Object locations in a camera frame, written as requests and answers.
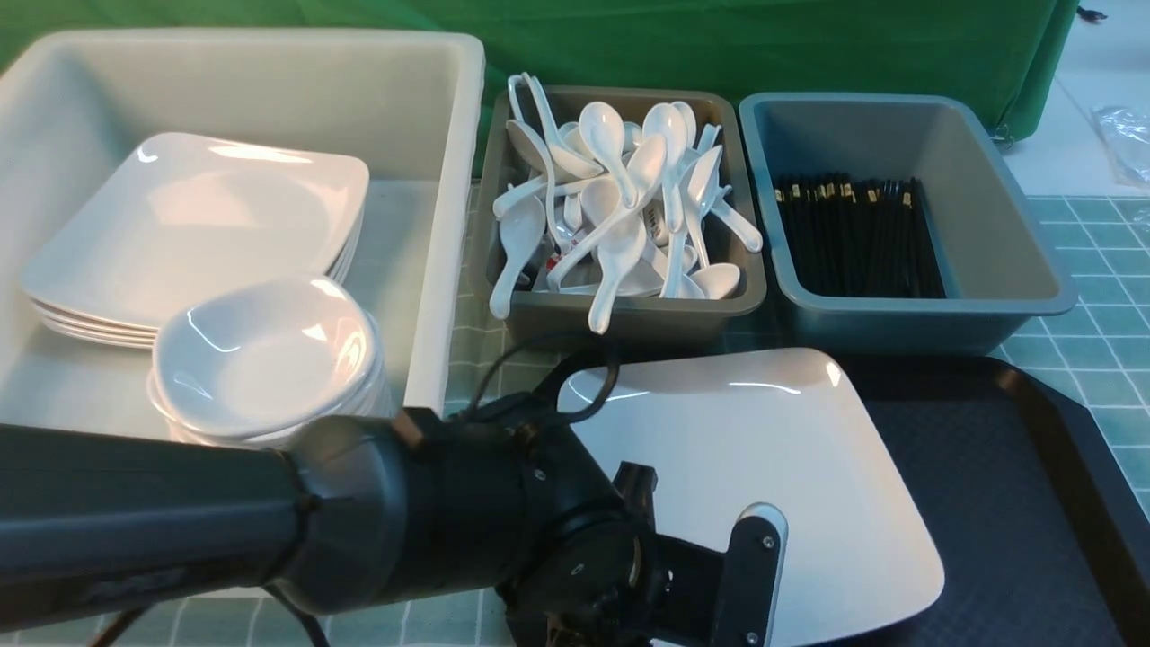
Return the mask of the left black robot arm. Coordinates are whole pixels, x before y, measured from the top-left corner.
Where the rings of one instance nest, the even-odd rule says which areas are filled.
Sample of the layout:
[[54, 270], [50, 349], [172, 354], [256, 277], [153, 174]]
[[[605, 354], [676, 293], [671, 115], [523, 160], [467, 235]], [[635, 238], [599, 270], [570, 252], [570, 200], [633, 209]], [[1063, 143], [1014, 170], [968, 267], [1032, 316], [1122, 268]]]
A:
[[281, 450], [3, 426], [3, 630], [261, 587], [317, 617], [494, 590], [530, 646], [764, 646], [787, 519], [726, 550], [656, 529], [650, 465], [598, 465], [566, 415], [336, 415]]

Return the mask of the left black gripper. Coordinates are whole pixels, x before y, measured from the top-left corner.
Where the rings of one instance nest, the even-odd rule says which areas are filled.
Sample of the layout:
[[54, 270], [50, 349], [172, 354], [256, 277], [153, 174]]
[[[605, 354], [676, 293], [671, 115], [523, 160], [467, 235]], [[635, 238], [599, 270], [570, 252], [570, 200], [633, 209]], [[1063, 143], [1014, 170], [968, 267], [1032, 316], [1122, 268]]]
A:
[[770, 642], [788, 519], [757, 502], [726, 550], [660, 534], [656, 471], [624, 463], [564, 468], [547, 480], [557, 513], [507, 584], [518, 646], [765, 646]]

